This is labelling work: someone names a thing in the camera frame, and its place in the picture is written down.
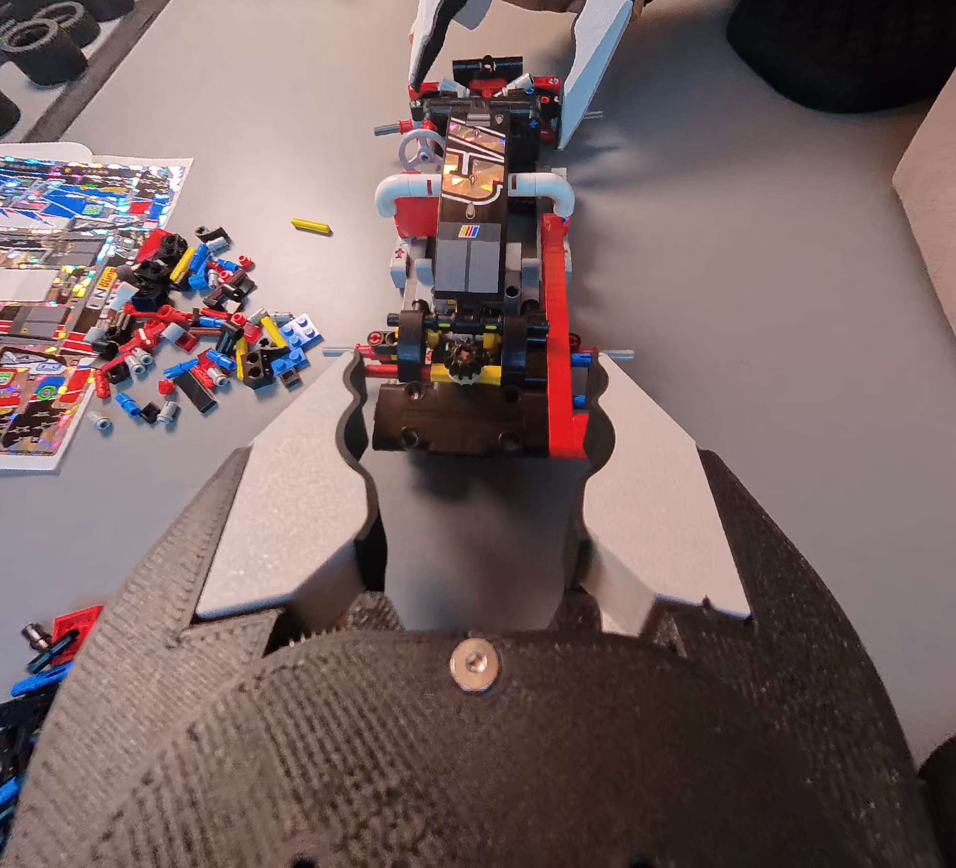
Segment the holographic sticker sheet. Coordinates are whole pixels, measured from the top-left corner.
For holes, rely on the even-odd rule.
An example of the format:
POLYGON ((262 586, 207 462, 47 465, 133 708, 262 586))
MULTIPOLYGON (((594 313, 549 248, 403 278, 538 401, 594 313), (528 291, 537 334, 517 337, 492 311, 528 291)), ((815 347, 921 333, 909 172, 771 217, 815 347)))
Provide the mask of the holographic sticker sheet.
POLYGON ((1 162, 1 469, 56 471, 93 398, 84 337, 113 258, 165 229, 191 158, 1 162))

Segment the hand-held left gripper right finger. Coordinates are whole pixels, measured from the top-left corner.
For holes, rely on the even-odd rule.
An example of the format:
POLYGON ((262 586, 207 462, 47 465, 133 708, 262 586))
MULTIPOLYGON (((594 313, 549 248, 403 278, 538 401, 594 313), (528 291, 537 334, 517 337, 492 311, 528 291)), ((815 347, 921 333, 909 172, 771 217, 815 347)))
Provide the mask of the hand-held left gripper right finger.
POLYGON ((584 589, 605 628, 639 636, 665 604, 750 616, 694 439, 606 353, 589 371, 584 589))

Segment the pile of mixed lego pieces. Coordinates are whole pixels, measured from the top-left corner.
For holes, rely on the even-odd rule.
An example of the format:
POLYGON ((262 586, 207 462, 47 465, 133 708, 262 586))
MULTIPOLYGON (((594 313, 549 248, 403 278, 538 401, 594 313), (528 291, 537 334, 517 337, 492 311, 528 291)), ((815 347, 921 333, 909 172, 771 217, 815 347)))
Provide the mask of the pile of mixed lego pieces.
POLYGON ((111 260, 84 337, 99 402, 170 429, 182 401, 207 414, 232 384, 255 392, 301 384, 324 338, 307 314, 247 307, 255 263, 230 257, 232 246, 223 227, 200 227, 192 241, 156 229, 132 257, 111 260))

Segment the red black lego beam assembly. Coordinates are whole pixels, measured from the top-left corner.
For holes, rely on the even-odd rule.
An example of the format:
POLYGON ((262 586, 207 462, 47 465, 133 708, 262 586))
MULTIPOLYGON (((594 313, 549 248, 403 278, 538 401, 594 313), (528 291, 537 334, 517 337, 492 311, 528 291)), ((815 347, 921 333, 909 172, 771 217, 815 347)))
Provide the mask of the red black lego beam assembly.
POLYGON ((505 256, 500 301, 470 307, 427 297, 409 266, 408 300, 360 348, 365 374, 382 380, 373 448, 436 456, 584 458, 588 415, 575 396, 577 368, 597 350, 581 348, 568 312, 569 222, 529 215, 505 256))

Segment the lego race car model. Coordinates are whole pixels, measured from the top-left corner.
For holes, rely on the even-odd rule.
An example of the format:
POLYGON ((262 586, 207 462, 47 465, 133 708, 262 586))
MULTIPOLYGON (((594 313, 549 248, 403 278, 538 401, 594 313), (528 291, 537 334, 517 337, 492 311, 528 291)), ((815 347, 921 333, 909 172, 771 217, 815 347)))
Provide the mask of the lego race car model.
POLYGON ((403 120, 374 128, 400 139, 400 173, 376 207, 393 221, 390 277, 400 311, 356 350, 367 377, 544 392, 557 352, 583 365, 580 338, 548 349, 545 241, 556 219, 558 264, 570 282, 573 193, 564 169, 541 169, 563 111, 560 78, 521 56, 459 59, 450 76, 408 87, 403 120))

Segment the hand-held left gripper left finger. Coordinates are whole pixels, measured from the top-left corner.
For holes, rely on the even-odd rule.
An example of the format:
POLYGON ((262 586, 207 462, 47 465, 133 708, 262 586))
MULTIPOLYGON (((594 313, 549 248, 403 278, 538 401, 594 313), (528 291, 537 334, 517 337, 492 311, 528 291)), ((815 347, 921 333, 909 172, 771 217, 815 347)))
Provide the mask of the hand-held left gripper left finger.
POLYGON ((323 373, 252 441, 200 593, 201 621, 289 605, 334 623, 363 592, 383 592, 387 544, 368 444, 357 352, 323 373))

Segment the pile of black blue pins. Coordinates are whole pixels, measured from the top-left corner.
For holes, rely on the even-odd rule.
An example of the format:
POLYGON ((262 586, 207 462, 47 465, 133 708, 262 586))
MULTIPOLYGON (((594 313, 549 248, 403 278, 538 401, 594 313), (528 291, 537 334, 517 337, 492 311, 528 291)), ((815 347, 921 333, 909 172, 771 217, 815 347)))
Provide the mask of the pile of black blue pins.
POLYGON ((101 606, 94 606, 59 616, 52 633, 40 623, 30 623, 22 631, 34 655, 27 664, 26 676, 10 689, 1 705, 2 849, 11 834, 30 757, 54 697, 101 612, 101 606))

